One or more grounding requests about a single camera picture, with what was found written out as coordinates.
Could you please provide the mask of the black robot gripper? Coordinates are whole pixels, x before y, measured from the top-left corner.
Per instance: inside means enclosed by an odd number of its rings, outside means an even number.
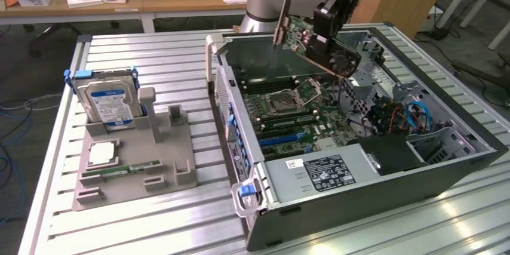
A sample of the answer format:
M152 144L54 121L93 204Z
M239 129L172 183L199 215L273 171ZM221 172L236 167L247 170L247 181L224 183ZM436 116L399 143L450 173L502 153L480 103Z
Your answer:
M351 17L359 0L325 0L313 10L313 48L329 45L336 33Z

